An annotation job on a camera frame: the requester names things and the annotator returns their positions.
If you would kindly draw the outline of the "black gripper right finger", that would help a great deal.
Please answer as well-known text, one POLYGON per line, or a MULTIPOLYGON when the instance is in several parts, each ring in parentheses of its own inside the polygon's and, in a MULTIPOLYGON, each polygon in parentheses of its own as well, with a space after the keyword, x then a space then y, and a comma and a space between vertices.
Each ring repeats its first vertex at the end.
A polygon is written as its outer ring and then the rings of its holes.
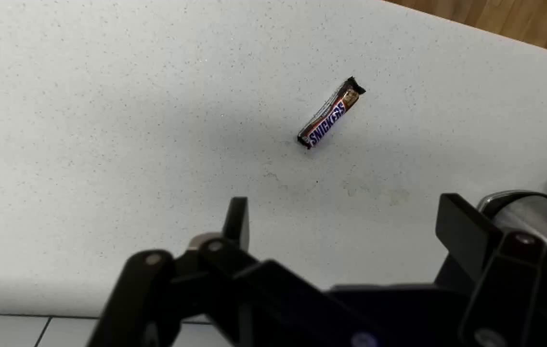
POLYGON ((465 297, 461 347, 547 347, 547 195, 500 191, 471 206, 442 193, 434 235, 446 249, 438 287, 465 297))

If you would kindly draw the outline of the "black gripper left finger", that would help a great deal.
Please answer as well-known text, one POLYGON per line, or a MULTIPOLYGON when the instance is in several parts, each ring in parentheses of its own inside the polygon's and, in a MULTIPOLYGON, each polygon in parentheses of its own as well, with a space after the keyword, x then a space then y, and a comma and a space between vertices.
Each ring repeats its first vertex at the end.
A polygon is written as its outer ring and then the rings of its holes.
POLYGON ((132 254, 86 347, 171 347, 205 316, 232 347, 377 347, 377 329, 273 260, 248 254, 248 200, 228 200, 223 227, 172 256, 132 254))

